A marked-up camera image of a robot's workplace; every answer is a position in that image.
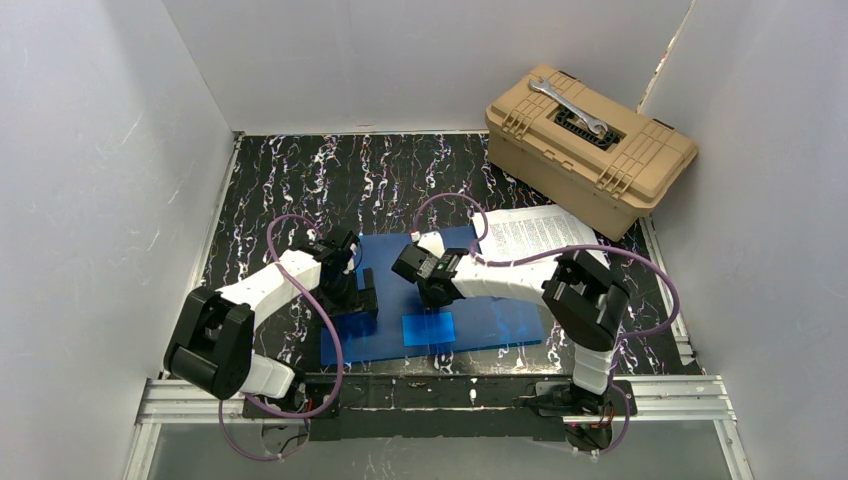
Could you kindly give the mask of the blue plastic folder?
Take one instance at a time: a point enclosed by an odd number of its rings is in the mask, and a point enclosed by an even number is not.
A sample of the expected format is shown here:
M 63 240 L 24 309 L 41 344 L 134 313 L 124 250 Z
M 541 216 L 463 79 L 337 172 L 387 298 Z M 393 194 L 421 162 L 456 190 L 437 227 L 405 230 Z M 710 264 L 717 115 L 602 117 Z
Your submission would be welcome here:
M 537 307 L 528 302 L 477 297 L 425 310 L 417 287 L 391 271 L 408 242 L 404 233 L 361 237 L 364 257 L 357 275 L 362 280 L 364 270 L 373 270 L 378 313 L 337 319 L 345 362 L 537 344 L 546 337 Z

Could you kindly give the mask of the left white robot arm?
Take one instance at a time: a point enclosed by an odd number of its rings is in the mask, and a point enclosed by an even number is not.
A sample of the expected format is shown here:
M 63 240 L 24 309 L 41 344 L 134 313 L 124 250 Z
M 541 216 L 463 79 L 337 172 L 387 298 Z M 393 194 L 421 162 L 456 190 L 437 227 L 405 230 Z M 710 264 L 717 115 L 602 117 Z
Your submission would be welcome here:
M 219 400 L 237 393 L 282 399 L 301 381 L 296 370 L 254 351 L 259 325 L 297 297 L 313 296 L 330 320 L 378 312 L 373 271 L 358 274 L 361 240 L 334 229 L 285 251 L 276 264 L 217 290 L 186 297 L 164 355 L 164 368 Z

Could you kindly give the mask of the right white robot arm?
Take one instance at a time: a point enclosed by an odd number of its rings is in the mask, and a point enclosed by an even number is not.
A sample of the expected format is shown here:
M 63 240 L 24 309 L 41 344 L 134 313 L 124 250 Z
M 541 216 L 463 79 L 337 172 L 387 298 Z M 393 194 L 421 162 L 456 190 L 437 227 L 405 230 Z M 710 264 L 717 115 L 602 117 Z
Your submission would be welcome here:
M 611 414 L 610 372 L 630 295 L 588 251 L 499 266 L 463 248 L 436 254 L 418 241 L 401 250 L 391 269 L 417 287 L 428 309 L 478 297 L 519 300 L 546 308 L 573 342 L 575 365 L 568 385 L 526 398 L 524 405 L 567 415 Z

